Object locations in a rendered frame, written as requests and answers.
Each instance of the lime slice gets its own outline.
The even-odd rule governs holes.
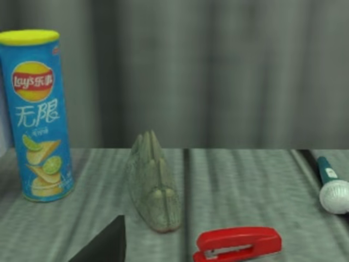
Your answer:
[[[34,142],[27,135],[22,136],[22,141],[23,141],[23,144],[26,146],[26,148],[28,148],[31,151],[40,151],[43,148],[41,144]]]
[[[62,166],[62,159],[58,156],[50,157],[43,165],[43,171],[48,175],[57,173]]]

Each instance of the can lid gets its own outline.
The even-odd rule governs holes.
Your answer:
[[[15,30],[0,33],[0,44],[9,46],[42,45],[53,42],[58,38],[59,33],[53,30]]]

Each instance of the curtain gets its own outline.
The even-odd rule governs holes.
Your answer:
[[[2,0],[61,33],[71,145],[349,146],[346,0]]]

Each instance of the table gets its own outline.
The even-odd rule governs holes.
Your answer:
[[[201,232],[250,225],[274,227],[283,240],[281,253],[254,261],[349,257],[347,221],[320,207],[319,182],[296,151],[165,149],[189,209],[183,226],[164,235],[145,225],[129,198],[129,152],[73,149],[76,187],[52,203],[24,199],[14,150],[0,158],[0,261],[68,261],[117,215],[125,215],[127,262],[191,261]],[[314,151],[321,154],[349,180],[349,151]]]

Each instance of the blue chip can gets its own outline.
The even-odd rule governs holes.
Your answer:
[[[60,199],[72,191],[59,34],[0,33],[0,63],[24,196]]]

